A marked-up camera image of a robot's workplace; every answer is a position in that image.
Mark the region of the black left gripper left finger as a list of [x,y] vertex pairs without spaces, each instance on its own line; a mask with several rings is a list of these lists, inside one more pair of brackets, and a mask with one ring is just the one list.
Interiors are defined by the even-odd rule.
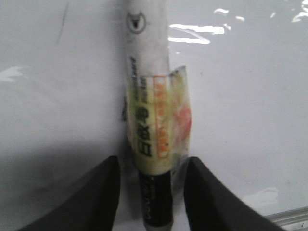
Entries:
[[21,231],[111,231],[120,197],[116,156],[100,163],[90,179],[60,206]]

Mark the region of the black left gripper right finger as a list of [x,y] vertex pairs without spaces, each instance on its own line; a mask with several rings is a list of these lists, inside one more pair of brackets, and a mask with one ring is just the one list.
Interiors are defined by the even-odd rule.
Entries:
[[184,202],[192,231],[282,230],[236,197],[198,157],[188,160]]

